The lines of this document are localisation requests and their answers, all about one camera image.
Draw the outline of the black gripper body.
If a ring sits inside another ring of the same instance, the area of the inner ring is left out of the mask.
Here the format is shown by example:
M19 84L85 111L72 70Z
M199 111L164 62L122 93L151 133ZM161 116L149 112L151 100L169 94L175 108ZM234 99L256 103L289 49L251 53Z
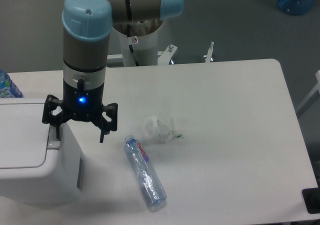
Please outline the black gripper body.
M104 84L81 93L64 81L62 110L76 121L88 122L90 119L98 118L103 112L103 91Z

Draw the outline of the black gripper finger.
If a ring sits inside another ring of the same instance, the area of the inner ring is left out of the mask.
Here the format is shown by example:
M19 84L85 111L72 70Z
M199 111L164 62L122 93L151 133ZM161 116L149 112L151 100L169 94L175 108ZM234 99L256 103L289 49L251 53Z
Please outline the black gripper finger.
M105 135L118 129L118 104L102 104L93 114L92 123L100 129L99 142L103 143Z
M61 111L54 115L53 111L57 108L61 108ZM69 121L73 117L73 113L70 108L66 106L64 100L58 99L56 96L49 94L44 102L42 122L44 124L50 124L55 128L56 138L61 138L61 125Z

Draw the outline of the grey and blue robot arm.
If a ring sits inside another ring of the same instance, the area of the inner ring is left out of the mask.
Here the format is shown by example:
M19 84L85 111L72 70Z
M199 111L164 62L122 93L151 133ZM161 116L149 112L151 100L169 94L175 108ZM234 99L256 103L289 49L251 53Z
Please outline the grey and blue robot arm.
M91 122L103 138L118 128L118 104L103 104L110 33L114 25L177 17L184 0L64 0L63 98L46 97L42 122Z

